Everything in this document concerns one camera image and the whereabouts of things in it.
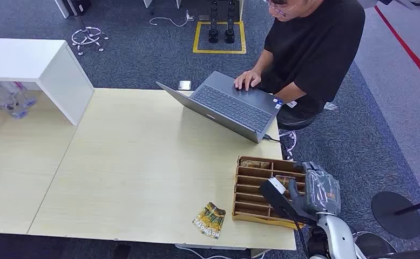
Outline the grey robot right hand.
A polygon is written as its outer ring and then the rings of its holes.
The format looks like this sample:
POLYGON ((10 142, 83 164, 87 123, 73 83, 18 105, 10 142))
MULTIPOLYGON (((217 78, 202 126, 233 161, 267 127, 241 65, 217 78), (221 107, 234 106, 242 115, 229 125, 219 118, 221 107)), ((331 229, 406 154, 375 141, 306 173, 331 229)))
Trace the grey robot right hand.
POLYGON ((295 180, 288 182, 289 195, 295 208, 310 215, 338 216, 341 212, 339 181, 317 163, 297 162, 295 166, 305 173, 303 195, 299 194, 295 180))

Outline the person's right hand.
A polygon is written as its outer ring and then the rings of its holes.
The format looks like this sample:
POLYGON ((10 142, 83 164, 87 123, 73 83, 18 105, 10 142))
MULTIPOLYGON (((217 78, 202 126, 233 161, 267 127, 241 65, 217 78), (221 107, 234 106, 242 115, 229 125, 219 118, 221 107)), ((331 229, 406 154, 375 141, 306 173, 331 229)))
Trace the person's right hand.
POLYGON ((249 91, 261 83, 261 73, 255 69, 243 72, 234 81, 234 88, 236 90, 249 91))

